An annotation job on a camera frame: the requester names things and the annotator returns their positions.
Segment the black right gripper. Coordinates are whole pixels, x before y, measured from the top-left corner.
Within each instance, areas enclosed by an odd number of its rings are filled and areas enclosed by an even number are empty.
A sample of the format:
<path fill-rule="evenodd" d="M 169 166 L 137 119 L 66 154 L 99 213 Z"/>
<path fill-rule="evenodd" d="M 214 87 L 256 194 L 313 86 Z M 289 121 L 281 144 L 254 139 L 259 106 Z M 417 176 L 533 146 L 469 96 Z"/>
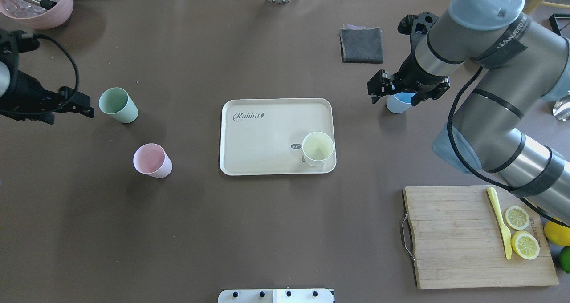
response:
<path fill-rule="evenodd" d="M 430 29 L 439 17 L 433 13 L 408 14 L 401 19 L 397 31 L 408 35 L 411 53 L 395 74 L 379 70 L 368 81 L 368 95 L 373 104 L 380 98 L 397 93 L 415 93 L 411 98 L 412 106 L 426 100 L 438 100 L 449 88 L 448 76 L 433 75 L 422 68 L 415 57 L 415 50 L 421 40 L 427 40 Z"/>

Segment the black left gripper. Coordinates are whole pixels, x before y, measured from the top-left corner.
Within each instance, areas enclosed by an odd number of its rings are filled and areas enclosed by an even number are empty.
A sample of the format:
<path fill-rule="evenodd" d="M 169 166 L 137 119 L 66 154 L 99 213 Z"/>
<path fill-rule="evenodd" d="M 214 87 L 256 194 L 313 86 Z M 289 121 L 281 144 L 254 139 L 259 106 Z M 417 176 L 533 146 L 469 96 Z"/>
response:
<path fill-rule="evenodd" d="M 18 69 L 21 53 L 39 48 L 39 40 L 54 43 L 69 59 L 73 68 L 77 64 L 69 52 L 50 36 L 24 31 L 1 30 L 1 115 L 16 121 L 40 121 L 53 125 L 53 113 L 78 113 L 93 118 L 94 108 L 90 97 L 69 87 L 61 87 L 59 92 L 43 88 L 32 76 Z"/>

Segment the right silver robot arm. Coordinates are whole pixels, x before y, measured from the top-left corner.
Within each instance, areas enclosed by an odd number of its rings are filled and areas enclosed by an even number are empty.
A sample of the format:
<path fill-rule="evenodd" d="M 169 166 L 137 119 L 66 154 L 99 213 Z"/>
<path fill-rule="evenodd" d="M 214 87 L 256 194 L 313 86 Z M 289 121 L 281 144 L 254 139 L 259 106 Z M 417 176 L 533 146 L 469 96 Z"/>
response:
<path fill-rule="evenodd" d="M 457 169 L 479 170 L 501 187 L 569 224 L 569 161 L 517 129 L 537 100 L 569 94 L 569 40 L 523 12 L 525 0 L 452 0 L 427 22 L 425 35 L 409 33 L 412 49 L 394 75 L 379 70 L 368 81 L 372 101 L 411 93 L 412 104 L 436 100 L 447 78 L 472 59 L 486 74 L 463 104 L 452 106 L 433 151 Z"/>

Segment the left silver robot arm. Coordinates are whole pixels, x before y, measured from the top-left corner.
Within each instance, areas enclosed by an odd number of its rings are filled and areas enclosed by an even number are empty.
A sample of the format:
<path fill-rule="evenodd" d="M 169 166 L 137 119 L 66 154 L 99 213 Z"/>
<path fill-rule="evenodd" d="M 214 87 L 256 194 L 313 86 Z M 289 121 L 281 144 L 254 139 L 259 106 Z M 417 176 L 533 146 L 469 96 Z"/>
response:
<path fill-rule="evenodd" d="M 73 66 L 73 88 L 62 86 L 57 92 L 46 90 L 34 77 L 19 70 L 20 54 L 37 50 L 39 40 L 57 46 Z M 0 114 L 18 122 L 55 123 L 55 113 L 77 113 L 93 118 L 94 108 L 88 95 L 79 92 L 79 69 L 64 46 L 50 36 L 25 31 L 0 33 Z"/>

